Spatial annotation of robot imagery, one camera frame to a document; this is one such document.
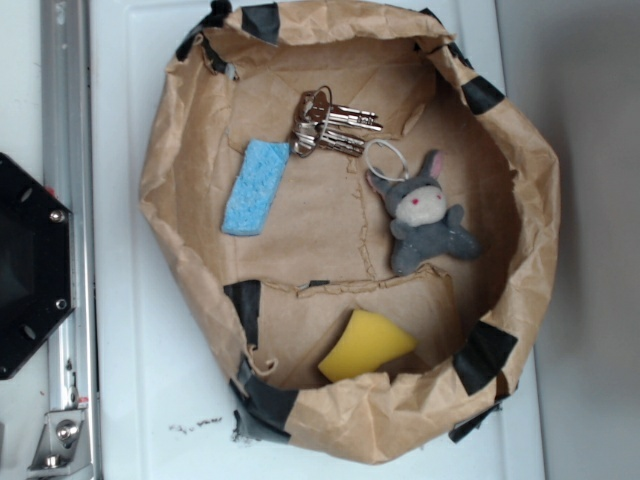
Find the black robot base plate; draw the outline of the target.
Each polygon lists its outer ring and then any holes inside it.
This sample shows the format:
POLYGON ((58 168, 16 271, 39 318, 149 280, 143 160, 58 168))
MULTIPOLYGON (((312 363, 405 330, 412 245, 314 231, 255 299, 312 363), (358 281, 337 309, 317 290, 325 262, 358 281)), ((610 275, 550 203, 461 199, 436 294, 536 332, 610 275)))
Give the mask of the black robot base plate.
POLYGON ((11 379, 73 311, 71 212, 1 156, 1 378, 11 379))

